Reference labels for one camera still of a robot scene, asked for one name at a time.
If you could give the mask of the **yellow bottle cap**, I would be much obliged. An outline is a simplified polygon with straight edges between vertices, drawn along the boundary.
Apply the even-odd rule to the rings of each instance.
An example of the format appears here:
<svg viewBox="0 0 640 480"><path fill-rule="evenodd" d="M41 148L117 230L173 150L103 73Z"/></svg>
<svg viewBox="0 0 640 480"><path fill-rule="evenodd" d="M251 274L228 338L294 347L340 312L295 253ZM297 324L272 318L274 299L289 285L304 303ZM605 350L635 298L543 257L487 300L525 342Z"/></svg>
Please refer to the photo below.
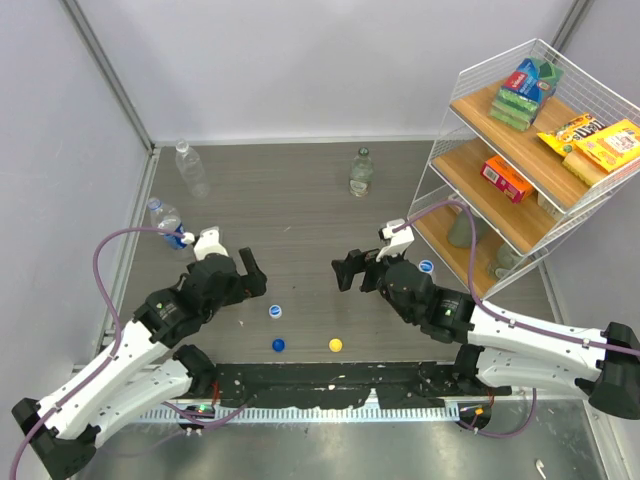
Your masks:
<svg viewBox="0 0 640 480"><path fill-rule="evenodd" d="M329 341L328 346L332 352L340 352L343 349L343 342L339 338L333 338Z"/></svg>

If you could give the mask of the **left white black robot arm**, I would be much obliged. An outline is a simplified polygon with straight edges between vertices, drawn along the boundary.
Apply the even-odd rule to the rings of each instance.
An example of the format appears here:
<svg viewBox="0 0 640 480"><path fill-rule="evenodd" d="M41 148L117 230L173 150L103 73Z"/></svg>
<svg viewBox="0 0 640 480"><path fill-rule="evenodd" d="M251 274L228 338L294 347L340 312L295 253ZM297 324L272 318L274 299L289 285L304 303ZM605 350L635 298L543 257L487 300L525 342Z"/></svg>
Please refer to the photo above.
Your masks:
<svg viewBox="0 0 640 480"><path fill-rule="evenodd" d="M267 277L248 248L234 260L209 253L188 265L176 284L149 294L113 342L52 394L24 398L12 409L52 479L80 472L111 434L145 410L174 397L206 396L217 379L209 357L184 339L224 306L267 291Z"/></svg>

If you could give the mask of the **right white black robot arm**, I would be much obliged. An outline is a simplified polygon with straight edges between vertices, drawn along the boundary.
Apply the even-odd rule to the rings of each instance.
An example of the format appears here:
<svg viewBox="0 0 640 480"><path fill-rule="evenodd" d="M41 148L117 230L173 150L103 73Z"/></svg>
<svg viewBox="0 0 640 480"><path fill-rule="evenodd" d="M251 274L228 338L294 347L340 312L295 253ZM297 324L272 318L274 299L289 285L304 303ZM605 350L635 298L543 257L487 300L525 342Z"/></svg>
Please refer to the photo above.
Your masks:
<svg viewBox="0 0 640 480"><path fill-rule="evenodd" d="M554 324L477 302L435 285L402 255L352 250L331 267L340 291L364 276L360 290L378 292L406 323L431 339L460 346L451 380L465 395L485 385L558 389L585 396L595 409L639 417L639 340L612 322L605 330Z"/></svg>

